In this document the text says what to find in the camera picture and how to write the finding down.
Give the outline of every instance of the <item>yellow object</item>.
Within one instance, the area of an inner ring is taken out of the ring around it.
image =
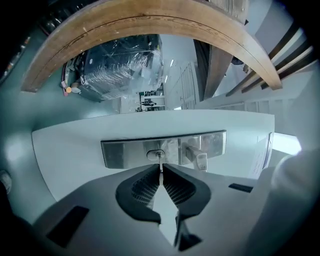
[[[71,93],[71,87],[67,87],[66,89],[65,89],[65,91],[69,94],[69,93]]]

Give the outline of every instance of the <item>ceiling light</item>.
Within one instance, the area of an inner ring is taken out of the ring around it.
[[[296,136],[274,132],[272,149],[296,155],[301,151],[301,146]]]

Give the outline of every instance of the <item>plastic wrap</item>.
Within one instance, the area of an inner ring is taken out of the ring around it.
[[[155,91],[163,80],[160,36],[136,35],[88,50],[81,84],[103,99]]]

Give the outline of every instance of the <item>wooden arch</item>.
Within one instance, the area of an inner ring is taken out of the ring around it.
[[[237,57],[272,89],[282,87],[267,53],[245,27],[204,0],[100,0],[64,21],[43,43],[22,90],[37,92],[47,78],[81,52],[114,39],[171,34],[197,39]]]

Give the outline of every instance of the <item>floor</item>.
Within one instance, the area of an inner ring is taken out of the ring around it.
[[[13,211],[30,223],[55,203],[38,167],[32,131],[120,111],[118,99],[97,103],[77,94],[64,97],[59,87],[61,69],[38,93],[21,92],[23,74],[45,39],[40,30],[32,33],[20,61],[0,86],[0,169],[12,176],[9,200]]]

